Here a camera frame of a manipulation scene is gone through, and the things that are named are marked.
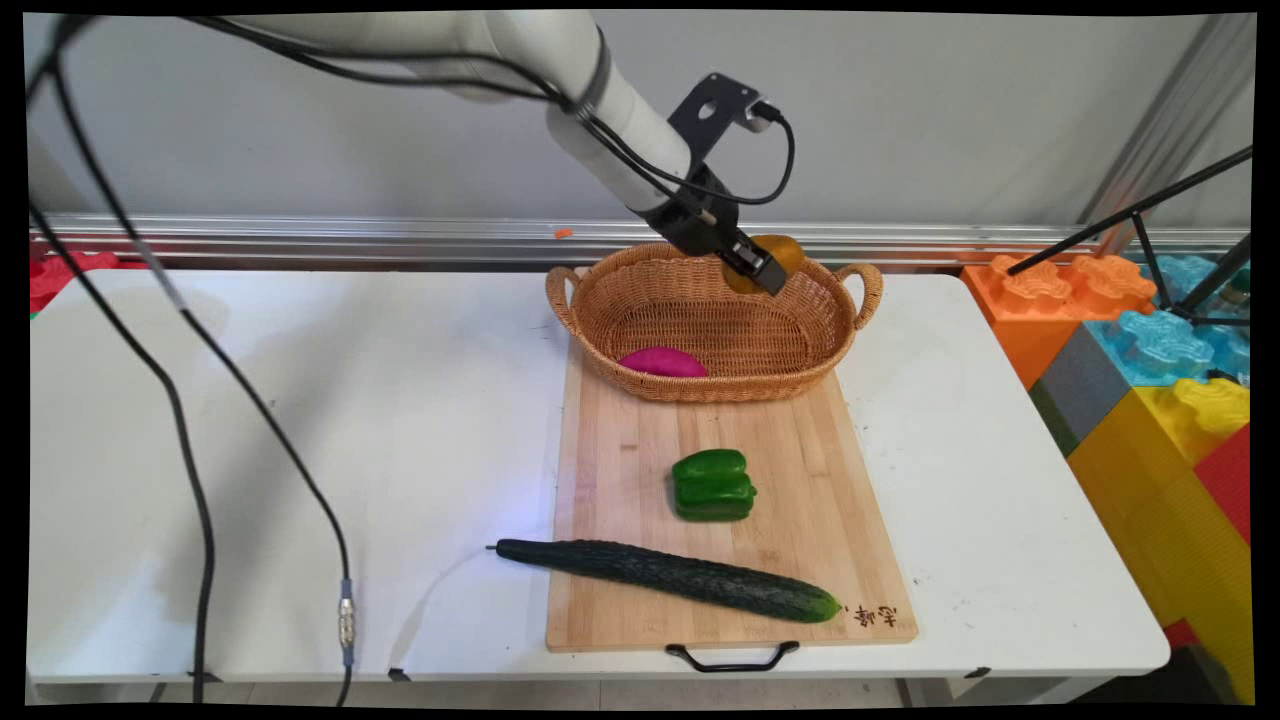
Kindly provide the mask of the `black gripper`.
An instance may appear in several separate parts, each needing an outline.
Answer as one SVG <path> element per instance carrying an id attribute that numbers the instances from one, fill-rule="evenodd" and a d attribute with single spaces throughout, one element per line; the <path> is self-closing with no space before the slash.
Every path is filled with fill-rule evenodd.
<path id="1" fill-rule="evenodd" d="M 643 214 L 645 223 L 686 256 L 718 256 L 736 292 L 780 296 L 791 277 L 791 238 L 739 236 L 739 205 L 707 192 L 728 192 L 712 168 L 703 164 L 687 179 L 698 188 L 680 186 L 675 199 Z"/>

